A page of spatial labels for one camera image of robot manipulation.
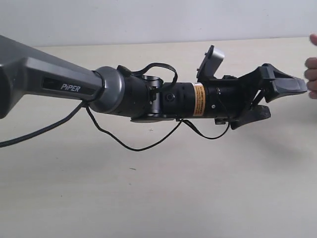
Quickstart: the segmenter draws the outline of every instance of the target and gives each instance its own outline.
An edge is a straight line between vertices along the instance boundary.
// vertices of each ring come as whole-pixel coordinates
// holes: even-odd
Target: orange warning label
[[[201,83],[193,83],[195,90],[195,109],[193,116],[201,117],[204,115],[206,106],[206,93]]]

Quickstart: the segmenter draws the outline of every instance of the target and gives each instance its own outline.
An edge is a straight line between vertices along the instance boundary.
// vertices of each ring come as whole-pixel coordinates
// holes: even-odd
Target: beige table
[[[180,81],[195,81],[210,44],[226,54],[218,77],[265,62],[302,77],[305,59],[317,53],[306,38],[41,50],[89,69],[138,70],[161,61],[177,69]],[[77,104],[26,96],[0,121],[0,139],[55,122]],[[272,118],[216,141],[183,125],[142,153],[98,132],[82,110],[51,132],[0,149],[0,238],[315,238],[317,101],[286,97],[270,109]],[[96,117],[134,147],[156,142],[175,125]],[[194,122],[210,136],[224,130],[213,120]]]

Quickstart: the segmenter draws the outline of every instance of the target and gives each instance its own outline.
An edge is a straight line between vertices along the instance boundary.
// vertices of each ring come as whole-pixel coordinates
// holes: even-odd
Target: robotic arm
[[[177,82],[176,70],[164,63],[152,63],[140,71],[121,65],[91,71],[0,36],[0,119],[23,95],[33,94],[80,100],[76,111],[86,107],[95,125],[90,109],[133,122],[177,120],[200,134],[188,119],[211,118],[235,130],[271,116],[267,106],[259,105],[263,98],[269,103],[307,91],[304,80],[268,63],[241,77],[217,79],[214,74],[223,59],[224,54],[211,46],[198,69],[197,82],[184,83]],[[152,67],[172,70],[173,81],[146,75]]]

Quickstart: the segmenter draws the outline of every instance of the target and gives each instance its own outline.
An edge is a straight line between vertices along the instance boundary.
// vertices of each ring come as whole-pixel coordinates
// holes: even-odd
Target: piper logo
[[[77,92],[79,93],[79,89],[81,87],[80,86],[76,86],[76,85],[72,85],[72,84],[66,84],[64,83],[62,86],[61,86],[61,90],[65,90],[65,91],[72,91],[72,92]]]

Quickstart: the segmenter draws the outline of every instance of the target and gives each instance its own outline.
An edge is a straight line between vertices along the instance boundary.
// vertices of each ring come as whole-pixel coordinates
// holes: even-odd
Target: black cylindrical joint
[[[162,114],[184,119],[234,118],[244,106],[243,92],[232,82],[176,83],[160,100]]]
[[[124,77],[124,94],[119,106],[109,114],[123,117],[138,117],[150,106],[150,90],[145,81],[134,77]]]

